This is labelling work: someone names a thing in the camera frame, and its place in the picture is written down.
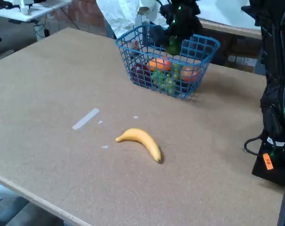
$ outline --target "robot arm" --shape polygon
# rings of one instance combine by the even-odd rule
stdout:
[[[169,27],[166,30],[161,26],[151,27],[150,37],[155,44],[163,45],[169,54],[178,55],[182,41],[202,29],[196,16],[200,14],[200,9],[196,0],[171,0],[166,5],[156,1],[161,4],[160,14],[166,18]]]

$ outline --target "banana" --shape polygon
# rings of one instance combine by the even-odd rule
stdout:
[[[144,130],[131,128],[126,130],[120,137],[116,138],[116,142],[121,142],[124,140],[135,140],[143,144],[156,162],[161,161],[161,151],[155,142],[155,140]]]

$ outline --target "white table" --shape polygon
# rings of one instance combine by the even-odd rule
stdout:
[[[30,22],[34,19],[39,19],[42,16],[54,11],[57,8],[70,5],[72,0],[48,0],[39,4],[34,4],[30,9],[29,15],[24,15],[19,8],[13,9],[0,9],[0,16],[8,19],[19,20],[23,22]],[[44,37],[44,29],[41,23],[38,23],[35,27],[37,40]],[[0,59],[11,54],[13,51],[8,51],[0,56]]]

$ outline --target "table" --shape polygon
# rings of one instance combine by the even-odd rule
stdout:
[[[283,189],[254,177],[242,150],[262,130],[264,87],[210,65],[181,101],[133,85],[114,40],[62,30],[0,61],[0,183],[73,225],[275,226]],[[163,164],[114,141],[132,127]]]
[[[0,16],[8,19],[30,22],[33,19],[41,18],[43,15],[46,15],[57,8],[70,5],[71,3],[71,0],[48,0],[46,2],[34,4],[30,9],[29,15],[24,15],[21,13],[19,8],[13,8],[9,10],[0,9]]]
[[[0,9],[0,16],[5,17],[8,19],[23,21],[23,22],[31,22],[34,19],[39,19],[42,16],[54,11],[57,8],[62,8],[64,6],[70,5],[72,0],[48,0],[46,2],[42,2],[39,4],[34,4],[33,7],[30,9],[29,15],[24,15],[21,13],[19,8],[13,9]],[[36,32],[37,40],[41,40],[44,35],[44,25],[37,21],[37,24],[34,26],[34,30]],[[0,56],[4,58],[9,54],[12,54],[14,51],[8,51]]]
[[[255,38],[255,39],[261,39],[261,30],[233,27],[233,26],[220,24],[220,23],[213,22],[210,20],[205,20],[205,19],[200,19],[200,21],[203,27],[207,29],[216,30],[219,32],[226,32],[230,34],[241,35],[241,36]]]

